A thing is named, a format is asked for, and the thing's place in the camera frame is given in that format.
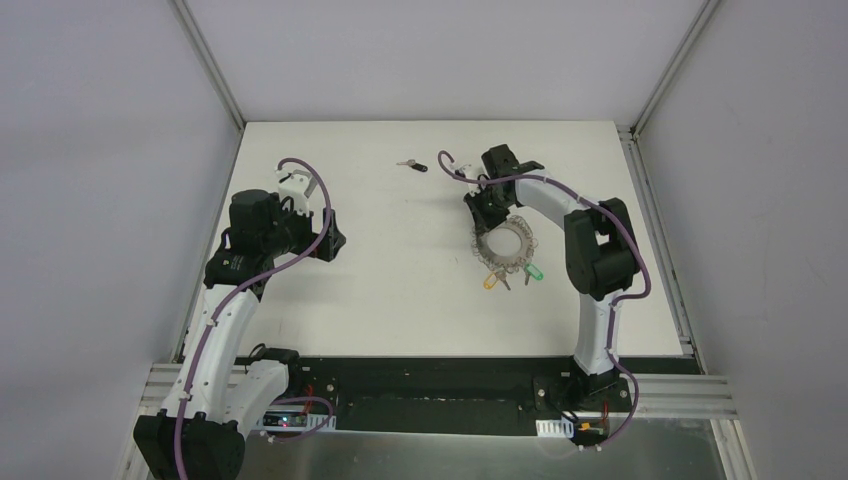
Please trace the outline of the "metal disc with keyrings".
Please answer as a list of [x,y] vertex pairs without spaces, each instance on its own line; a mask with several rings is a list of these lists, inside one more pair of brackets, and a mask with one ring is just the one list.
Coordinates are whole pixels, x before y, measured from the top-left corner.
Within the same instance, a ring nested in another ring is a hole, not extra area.
[[538,241],[528,224],[519,215],[486,233],[475,233],[472,251],[491,271],[516,273],[532,262]]

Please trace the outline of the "black-headed key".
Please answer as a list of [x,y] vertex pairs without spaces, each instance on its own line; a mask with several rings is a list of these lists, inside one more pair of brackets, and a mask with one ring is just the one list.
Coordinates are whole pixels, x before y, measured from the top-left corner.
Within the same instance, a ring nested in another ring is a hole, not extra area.
[[399,166],[406,166],[418,172],[427,172],[428,167],[424,164],[417,162],[414,159],[409,159],[403,162],[398,163]]

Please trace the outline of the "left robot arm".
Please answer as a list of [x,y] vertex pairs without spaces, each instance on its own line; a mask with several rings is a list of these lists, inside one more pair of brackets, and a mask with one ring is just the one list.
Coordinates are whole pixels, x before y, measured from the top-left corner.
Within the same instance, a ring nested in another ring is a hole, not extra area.
[[229,225],[205,267],[201,319],[177,379],[153,415],[138,417],[133,439],[156,479],[234,479],[246,439],[276,399],[297,402],[305,378],[283,360],[254,362],[230,389],[238,349],[256,313],[275,261],[332,261],[346,239],[330,204],[320,231],[304,198],[250,189],[231,198]]

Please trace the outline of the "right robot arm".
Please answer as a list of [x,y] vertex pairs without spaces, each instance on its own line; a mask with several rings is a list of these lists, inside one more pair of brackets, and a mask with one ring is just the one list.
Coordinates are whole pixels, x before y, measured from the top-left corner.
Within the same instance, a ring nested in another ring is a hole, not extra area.
[[626,204],[595,201],[553,179],[535,161],[521,163],[505,145],[481,156],[483,169],[463,201],[473,220],[474,248],[498,277],[528,270],[533,248],[527,227],[510,211],[529,207],[564,234],[565,270],[580,295],[578,340],[566,382],[569,400],[595,408],[619,379],[616,316],[626,291],[644,269]]

